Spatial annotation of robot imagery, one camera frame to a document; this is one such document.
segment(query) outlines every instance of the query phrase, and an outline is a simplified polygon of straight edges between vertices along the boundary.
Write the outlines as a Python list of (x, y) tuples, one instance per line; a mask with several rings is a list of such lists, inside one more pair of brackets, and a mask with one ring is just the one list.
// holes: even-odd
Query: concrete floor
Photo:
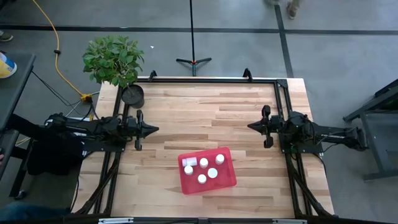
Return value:
[[(188, 1), (184, 0), (39, 0), (53, 19), (64, 26), (189, 27)], [(307, 0), (286, 29), (398, 30), (398, 1), (395, 0)], [(277, 29), (273, 8), (263, 0), (193, 0), (195, 27)], [(28, 0), (19, 0), (0, 12), (2, 24), (47, 25), (44, 16)], [(37, 55), (35, 72), (65, 98), (76, 101), (70, 89), (53, 69), (55, 36), (50, 31), (10, 30), (14, 40), (0, 43), (6, 52), (18, 50)], [(59, 32), (62, 55), (60, 69), (80, 90), (98, 91), (82, 73), (81, 55), (94, 37), (128, 35), (145, 51), (144, 74), (156, 70), (161, 76), (190, 76), (190, 69), (175, 58), (191, 58), (190, 35), (180, 32)], [(398, 78), (396, 35), (294, 35), (287, 34), (294, 77), (304, 78), (315, 122), (329, 126), (349, 126), (341, 119), (366, 102), (378, 89)], [(197, 59), (213, 57), (198, 69), (198, 76), (239, 77), (249, 67), (255, 77), (287, 77), (279, 34), (197, 33)], [(79, 106), (84, 113), (88, 108)], [(17, 113), (42, 123), (51, 113), (69, 112), (30, 77), (17, 106)], [(370, 151), (356, 152), (336, 146), (325, 154), (331, 199), (337, 215), (380, 222), (398, 222), (398, 178), (363, 182), (362, 176), (376, 171)], [(12, 166), (0, 182), (7, 192), (13, 179)], [(26, 200), (67, 207), (75, 189), (75, 175), (40, 175), (27, 180)], [(60, 198), (59, 191), (65, 194)], [(50, 199), (49, 194), (56, 196)], [(0, 196), (0, 204), (10, 200)]]

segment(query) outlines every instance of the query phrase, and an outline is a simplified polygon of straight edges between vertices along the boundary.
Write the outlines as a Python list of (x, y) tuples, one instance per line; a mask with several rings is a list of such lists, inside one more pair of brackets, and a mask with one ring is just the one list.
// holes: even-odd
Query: red tray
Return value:
[[(218, 154), (224, 155), (224, 162), (221, 165), (216, 164), (216, 156)], [(193, 166), (192, 175), (187, 175), (184, 173), (182, 159), (191, 157), (197, 158), (198, 165)], [(199, 165), (201, 158), (206, 158), (209, 162), (205, 169), (202, 169)], [(206, 190), (221, 189), (236, 185), (236, 176), (232, 165), (232, 157), (229, 148), (227, 147), (181, 154), (178, 156), (178, 167), (180, 169), (181, 189), (184, 194), (194, 194), (204, 192)], [(218, 171), (218, 175), (214, 179), (209, 178), (207, 175), (207, 171), (210, 168), (215, 168)], [(200, 174), (204, 174), (207, 177), (206, 183), (199, 184), (198, 176)]]

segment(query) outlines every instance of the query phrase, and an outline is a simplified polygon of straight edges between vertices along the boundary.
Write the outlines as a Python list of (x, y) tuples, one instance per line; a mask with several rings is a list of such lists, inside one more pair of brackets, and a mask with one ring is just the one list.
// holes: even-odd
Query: shoe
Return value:
[(290, 3), (287, 3), (286, 7), (287, 15), (289, 15), (289, 19), (295, 19), (296, 18), (296, 11), (290, 8)]
[(6, 32), (3, 32), (0, 35), (0, 41), (3, 41), (3, 42), (10, 41), (10, 40), (12, 40), (12, 38), (13, 38), (13, 36), (11, 34), (9, 34), (9, 33), (6, 33)]

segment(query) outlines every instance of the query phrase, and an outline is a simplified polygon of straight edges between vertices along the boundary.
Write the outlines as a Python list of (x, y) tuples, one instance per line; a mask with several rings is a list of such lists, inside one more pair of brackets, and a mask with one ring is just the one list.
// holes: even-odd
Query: tripod stand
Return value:
[(185, 59), (180, 59), (177, 58), (177, 62), (184, 62), (188, 63), (192, 66), (192, 76), (197, 75), (197, 65), (201, 62), (208, 62), (211, 60), (211, 58), (204, 58), (201, 60), (195, 60), (195, 43), (193, 41), (193, 17), (192, 17), (192, 0), (189, 0), (189, 6), (190, 6), (190, 12), (191, 12), (191, 38), (192, 38), (192, 61), (190, 60), (185, 60)]

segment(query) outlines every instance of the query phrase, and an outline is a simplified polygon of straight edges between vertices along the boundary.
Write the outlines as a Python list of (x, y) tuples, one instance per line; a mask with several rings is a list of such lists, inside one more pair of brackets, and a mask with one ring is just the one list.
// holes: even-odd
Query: wooden table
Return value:
[[(311, 119), (304, 81), (296, 78), (288, 79), (288, 83), (293, 110), (308, 114)], [(260, 120), (264, 105), (270, 105), (271, 114), (276, 114), (272, 85), (142, 83), (140, 86), (145, 92), (144, 121), (160, 130), (143, 140), (142, 151), (135, 151), (133, 142), (127, 145), (119, 167), (113, 217), (294, 217), (286, 161), (280, 153), (277, 135), (274, 147), (264, 149), (264, 137), (247, 128), (247, 124)], [(96, 107), (99, 116), (112, 115), (116, 92), (116, 87), (102, 85)], [(135, 116), (136, 110), (131, 108), (130, 114)], [(221, 146), (231, 149), (237, 185), (197, 195), (181, 193), (177, 156)], [(75, 210), (97, 187), (103, 157), (103, 152), (96, 152), (84, 160)], [(308, 187), (325, 209), (333, 213), (321, 162), (312, 154), (303, 154), (303, 163)], [(300, 190), (298, 194), (304, 211)]]

